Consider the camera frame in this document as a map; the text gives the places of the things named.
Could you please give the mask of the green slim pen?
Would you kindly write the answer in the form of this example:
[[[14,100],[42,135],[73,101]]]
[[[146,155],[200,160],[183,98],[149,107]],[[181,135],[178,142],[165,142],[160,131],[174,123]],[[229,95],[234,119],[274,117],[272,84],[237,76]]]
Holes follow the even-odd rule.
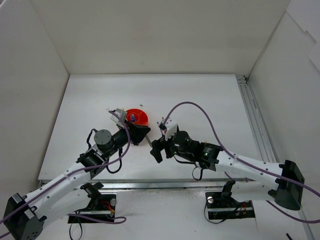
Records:
[[[147,135],[145,136],[145,139],[146,139],[147,143],[149,144],[149,146],[152,148],[152,143]]]

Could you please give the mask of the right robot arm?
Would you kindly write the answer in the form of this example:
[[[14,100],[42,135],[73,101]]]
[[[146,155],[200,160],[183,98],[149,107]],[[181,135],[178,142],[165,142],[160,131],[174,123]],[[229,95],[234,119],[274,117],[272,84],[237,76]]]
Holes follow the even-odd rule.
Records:
[[[305,182],[297,164],[286,160],[284,163],[270,163],[246,157],[239,160],[236,154],[228,155],[221,146],[193,140],[186,131],[179,131],[171,138],[162,136],[152,141],[151,155],[158,163],[166,158],[181,157],[203,170],[226,172],[241,178],[261,183],[274,202],[289,210],[301,208]]]

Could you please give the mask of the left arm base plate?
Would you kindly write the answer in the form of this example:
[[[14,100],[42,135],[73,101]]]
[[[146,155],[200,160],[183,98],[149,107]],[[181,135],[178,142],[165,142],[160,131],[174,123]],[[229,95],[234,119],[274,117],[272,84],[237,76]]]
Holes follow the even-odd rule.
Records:
[[[113,192],[103,193],[101,192],[102,188],[103,184],[100,182],[82,185],[80,189],[85,191],[89,203],[86,207],[80,208],[74,212],[74,214],[80,214],[92,219],[113,223],[115,221],[114,217],[117,204],[116,194]]]

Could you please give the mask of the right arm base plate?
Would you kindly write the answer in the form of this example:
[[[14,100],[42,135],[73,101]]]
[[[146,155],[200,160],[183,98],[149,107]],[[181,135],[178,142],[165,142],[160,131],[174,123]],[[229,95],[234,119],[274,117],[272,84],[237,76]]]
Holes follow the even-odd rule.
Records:
[[[227,220],[256,218],[252,201],[237,201],[232,198],[231,190],[235,183],[234,180],[229,180],[222,191],[205,193],[203,214],[206,221],[217,225]]]

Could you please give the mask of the clear glue bottle blue cap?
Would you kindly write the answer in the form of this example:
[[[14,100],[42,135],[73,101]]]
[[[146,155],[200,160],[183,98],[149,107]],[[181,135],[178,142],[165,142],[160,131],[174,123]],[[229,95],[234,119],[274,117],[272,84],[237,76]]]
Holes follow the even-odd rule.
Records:
[[[131,115],[130,115],[130,121],[131,121],[132,123],[134,123],[134,122],[136,121],[136,117],[135,117],[134,114],[131,114]]]

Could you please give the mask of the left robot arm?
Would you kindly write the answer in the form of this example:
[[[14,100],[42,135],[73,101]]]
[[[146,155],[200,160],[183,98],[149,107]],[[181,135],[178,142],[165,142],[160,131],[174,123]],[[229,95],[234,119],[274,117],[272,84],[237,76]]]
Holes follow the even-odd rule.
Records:
[[[77,161],[62,174],[24,196],[16,193],[7,202],[0,221],[16,240],[35,240],[42,231],[68,214],[100,204],[100,183],[90,180],[109,166],[110,158],[118,153],[121,161],[130,144],[137,146],[150,132],[150,127],[130,122],[111,134],[108,130],[92,129],[94,145],[90,145]]]

